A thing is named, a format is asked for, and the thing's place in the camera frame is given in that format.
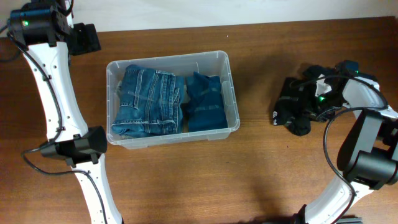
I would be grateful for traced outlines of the black garment with tape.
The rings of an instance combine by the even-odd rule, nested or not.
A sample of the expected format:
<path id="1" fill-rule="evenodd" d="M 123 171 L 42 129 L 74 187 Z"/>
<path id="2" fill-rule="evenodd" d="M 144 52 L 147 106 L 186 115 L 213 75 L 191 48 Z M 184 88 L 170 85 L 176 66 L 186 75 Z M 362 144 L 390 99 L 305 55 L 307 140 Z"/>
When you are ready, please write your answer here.
<path id="1" fill-rule="evenodd" d="M 313 109 L 315 85 L 295 88 L 304 82 L 293 77 L 286 78 L 272 112 L 273 125 L 285 126 L 296 136 L 304 136 L 311 131 L 310 118 L 305 112 Z"/>

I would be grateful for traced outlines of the teal blue garment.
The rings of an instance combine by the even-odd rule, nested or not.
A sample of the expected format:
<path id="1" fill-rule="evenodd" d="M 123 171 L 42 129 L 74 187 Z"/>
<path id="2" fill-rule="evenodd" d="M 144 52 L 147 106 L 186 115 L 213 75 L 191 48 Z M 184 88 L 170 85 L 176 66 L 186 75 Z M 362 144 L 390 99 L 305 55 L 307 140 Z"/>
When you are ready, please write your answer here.
<path id="1" fill-rule="evenodd" d="M 207 131 L 228 127 L 219 76 L 194 72 L 186 78 L 190 101 L 185 106 L 188 131 Z"/>

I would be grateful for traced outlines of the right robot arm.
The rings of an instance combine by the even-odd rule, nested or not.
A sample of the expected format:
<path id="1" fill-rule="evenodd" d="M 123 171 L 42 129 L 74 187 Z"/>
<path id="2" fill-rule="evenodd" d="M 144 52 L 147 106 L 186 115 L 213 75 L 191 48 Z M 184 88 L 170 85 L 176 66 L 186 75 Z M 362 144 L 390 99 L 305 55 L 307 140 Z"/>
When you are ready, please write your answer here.
<path id="1" fill-rule="evenodd" d="M 361 198 L 397 182 L 397 112 L 388 104 L 374 75 L 344 60 L 334 68 L 312 65 L 301 80 L 287 84 L 301 116 L 326 123 L 325 159 L 335 176 L 321 195 L 293 215 L 290 223 L 350 223 L 345 213 Z M 356 121 L 343 141 L 337 162 L 328 154 L 328 133 L 341 115 Z"/>

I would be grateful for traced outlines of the light blue jeans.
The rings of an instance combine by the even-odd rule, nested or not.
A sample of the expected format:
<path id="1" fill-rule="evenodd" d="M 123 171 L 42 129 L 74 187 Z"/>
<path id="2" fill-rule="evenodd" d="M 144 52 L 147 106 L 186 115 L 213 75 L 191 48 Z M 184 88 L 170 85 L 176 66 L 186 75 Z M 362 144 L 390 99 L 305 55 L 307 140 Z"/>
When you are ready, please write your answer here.
<path id="1" fill-rule="evenodd" d="M 117 87 L 116 87 L 116 94 L 117 94 L 117 96 L 118 97 L 120 97 L 121 96 L 121 94 L 122 94 L 122 84 L 123 84 L 123 81 L 121 80 L 121 81 L 119 81 L 119 83 L 118 83 L 118 85 L 117 85 Z"/>

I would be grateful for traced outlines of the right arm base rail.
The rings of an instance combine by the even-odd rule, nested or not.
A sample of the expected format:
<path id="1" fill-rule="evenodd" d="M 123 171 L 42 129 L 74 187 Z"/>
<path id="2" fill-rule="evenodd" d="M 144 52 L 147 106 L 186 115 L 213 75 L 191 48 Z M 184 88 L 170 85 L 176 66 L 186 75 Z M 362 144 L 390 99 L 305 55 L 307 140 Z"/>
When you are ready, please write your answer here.
<path id="1" fill-rule="evenodd" d="M 332 224 L 363 224 L 363 219 L 357 216 L 346 216 L 333 221 Z"/>

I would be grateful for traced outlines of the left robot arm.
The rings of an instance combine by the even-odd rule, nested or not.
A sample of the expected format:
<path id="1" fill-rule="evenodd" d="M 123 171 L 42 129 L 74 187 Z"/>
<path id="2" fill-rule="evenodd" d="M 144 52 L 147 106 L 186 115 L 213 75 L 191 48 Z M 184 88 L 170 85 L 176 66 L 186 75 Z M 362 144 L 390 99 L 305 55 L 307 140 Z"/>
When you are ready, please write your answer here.
<path id="1" fill-rule="evenodd" d="M 78 179 L 92 223 L 123 223 L 106 176 L 106 132 L 88 127 L 70 78 L 70 57 L 101 50 L 93 24 L 73 23 L 73 1 L 35 0 L 13 10 L 7 36 L 23 53 L 37 84 L 47 141 L 35 151 L 65 161 Z"/>

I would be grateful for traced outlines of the dark blue jeans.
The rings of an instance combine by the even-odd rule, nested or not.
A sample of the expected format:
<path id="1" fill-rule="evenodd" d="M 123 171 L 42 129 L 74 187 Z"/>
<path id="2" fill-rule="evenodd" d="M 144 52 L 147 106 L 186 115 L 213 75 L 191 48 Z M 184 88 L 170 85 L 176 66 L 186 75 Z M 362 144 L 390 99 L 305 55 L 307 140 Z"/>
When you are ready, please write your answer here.
<path id="1" fill-rule="evenodd" d="M 182 132 L 184 77 L 153 68 L 129 65 L 119 97 L 114 133 L 132 138 Z"/>

